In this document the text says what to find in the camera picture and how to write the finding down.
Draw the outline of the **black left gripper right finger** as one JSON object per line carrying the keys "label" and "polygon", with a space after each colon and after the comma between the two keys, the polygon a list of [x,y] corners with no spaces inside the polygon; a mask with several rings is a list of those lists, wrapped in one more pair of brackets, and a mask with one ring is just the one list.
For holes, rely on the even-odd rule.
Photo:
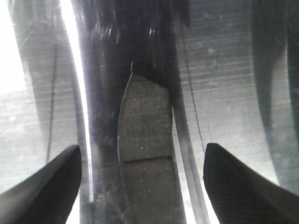
{"label": "black left gripper right finger", "polygon": [[221,224],[297,224],[298,195],[267,180],[217,143],[206,146],[203,179]]}

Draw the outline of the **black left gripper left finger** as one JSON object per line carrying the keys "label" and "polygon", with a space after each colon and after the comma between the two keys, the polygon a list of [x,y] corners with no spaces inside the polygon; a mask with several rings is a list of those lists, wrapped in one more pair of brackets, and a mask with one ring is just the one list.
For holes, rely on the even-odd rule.
{"label": "black left gripper left finger", "polygon": [[65,224],[81,184],[78,145],[0,195],[2,224]]}

